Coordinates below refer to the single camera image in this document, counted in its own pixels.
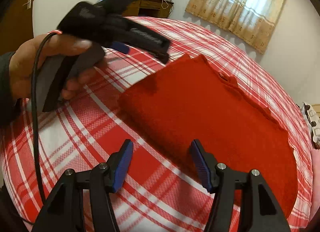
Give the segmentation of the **red knitted embroidered sweater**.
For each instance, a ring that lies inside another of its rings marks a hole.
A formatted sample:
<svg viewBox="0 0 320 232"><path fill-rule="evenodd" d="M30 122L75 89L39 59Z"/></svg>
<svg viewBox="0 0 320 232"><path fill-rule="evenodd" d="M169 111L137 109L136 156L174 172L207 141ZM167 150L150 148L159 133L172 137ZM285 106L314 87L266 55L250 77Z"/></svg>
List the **red knitted embroidered sweater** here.
<svg viewBox="0 0 320 232"><path fill-rule="evenodd" d="M298 185L288 132L205 56L183 55L127 89L118 103L135 128L183 170L196 175L189 146L198 139L230 168L259 170L284 214L291 213Z"/></svg>

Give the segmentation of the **dark brown wooden desk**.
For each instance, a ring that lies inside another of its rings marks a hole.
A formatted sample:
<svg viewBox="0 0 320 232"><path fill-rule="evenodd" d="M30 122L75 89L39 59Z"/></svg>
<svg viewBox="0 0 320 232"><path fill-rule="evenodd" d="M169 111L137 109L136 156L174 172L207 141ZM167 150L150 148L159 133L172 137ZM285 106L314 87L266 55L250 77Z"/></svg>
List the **dark brown wooden desk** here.
<svg viewBox="0 0 320 232"><path fill-rule="evenodd" d="M122 16L168 18L173 6L170 0L137 0L129 4Z"/></svg>

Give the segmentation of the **brown wooden door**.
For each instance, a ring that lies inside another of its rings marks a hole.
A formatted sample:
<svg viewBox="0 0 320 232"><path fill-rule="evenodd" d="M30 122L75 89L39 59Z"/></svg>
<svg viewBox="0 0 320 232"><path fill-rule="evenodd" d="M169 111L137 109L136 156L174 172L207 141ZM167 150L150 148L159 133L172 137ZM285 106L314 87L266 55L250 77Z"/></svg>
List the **brown wooden door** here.
<svg viewBox="0 0 320 232"><path fill-rule="evenodd" d="M33 0L11 0L1 17L1 54L33 37Z"/></svg>

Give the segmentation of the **pink floral folded quilt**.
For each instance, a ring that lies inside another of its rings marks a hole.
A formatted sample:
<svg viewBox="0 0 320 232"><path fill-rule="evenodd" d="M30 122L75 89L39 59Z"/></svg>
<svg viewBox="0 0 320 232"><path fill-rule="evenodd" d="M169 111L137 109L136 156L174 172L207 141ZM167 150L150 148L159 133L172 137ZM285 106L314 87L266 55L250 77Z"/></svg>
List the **pink floral folded quilt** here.
<svg viewBox="0 0 320 232"><path fill-rule="evenodd" d="M312 204L309 220L315 216L320 205L320 151L319 149L311 150L313 185L312 185Z"/></svg>

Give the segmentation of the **red white plaid bed sheet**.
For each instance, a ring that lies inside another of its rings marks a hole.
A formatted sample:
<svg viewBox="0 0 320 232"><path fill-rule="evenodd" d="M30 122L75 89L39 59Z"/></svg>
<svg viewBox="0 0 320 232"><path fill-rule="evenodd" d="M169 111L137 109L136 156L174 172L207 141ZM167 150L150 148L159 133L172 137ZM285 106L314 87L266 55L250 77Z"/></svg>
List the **red white plaid bed sheet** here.
<svg viewBox="0 0 320 232"><path fill-rule="evenodd" d="M171 40L170 59L187 53L206 56L217 71L236 77L253 101L267 107L288 131L297 164L298 193L288 218L292 231L306 227L312 201L312 143L302 114L285 90L247 54L204 27L187 21L135 17L137 23ZM111 196L121 231L203 231L213 196L156 152L118 117L121 92L162 68L149 54L127 56L108 50L93 81L58 110L40 114L40 164L50 192L68 168L89 170L117 151L125 139L134 144L123 188Z"/></svg>

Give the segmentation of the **grey patterned pillow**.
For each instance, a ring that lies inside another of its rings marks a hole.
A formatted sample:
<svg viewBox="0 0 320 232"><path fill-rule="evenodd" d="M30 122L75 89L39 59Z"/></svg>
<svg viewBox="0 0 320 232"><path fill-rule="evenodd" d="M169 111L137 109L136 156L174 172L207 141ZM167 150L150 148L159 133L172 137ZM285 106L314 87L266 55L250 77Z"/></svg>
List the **grey patterned pillow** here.
<svg viewBox="0 0 320 232"><path fill-rule="evenodd" d="M303 102L300 111L311 135L312 145L319 149L319 105Z"/></svg>

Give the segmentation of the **dark green jacket sleeve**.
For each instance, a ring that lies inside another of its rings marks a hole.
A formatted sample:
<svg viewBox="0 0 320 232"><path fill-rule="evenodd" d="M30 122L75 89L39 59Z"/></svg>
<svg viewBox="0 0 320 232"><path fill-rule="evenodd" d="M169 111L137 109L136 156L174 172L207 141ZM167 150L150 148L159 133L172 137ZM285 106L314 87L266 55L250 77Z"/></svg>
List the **dark green jacket sleeve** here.
<svg viewBox="0 0 320 232"><path fill-rule="evenodd" d="M7 126L16 119L21 112L21 99L12 98L9 77L9 63L15 52L8 52L1 55L0 64L0 107L1 107L1 127Z"/></svg>

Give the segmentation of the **beige centre window curtain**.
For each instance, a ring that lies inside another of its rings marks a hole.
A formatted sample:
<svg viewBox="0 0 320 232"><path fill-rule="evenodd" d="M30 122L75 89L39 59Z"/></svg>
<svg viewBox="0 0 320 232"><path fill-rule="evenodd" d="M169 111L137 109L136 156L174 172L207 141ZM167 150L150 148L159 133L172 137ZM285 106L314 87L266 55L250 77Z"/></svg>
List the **beige centre window curtain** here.
<svg viewBox="0 0 320 232"><path fill-rule="evenodd" d="M285 0L189 0L185 11L265 53Z"/></svg>

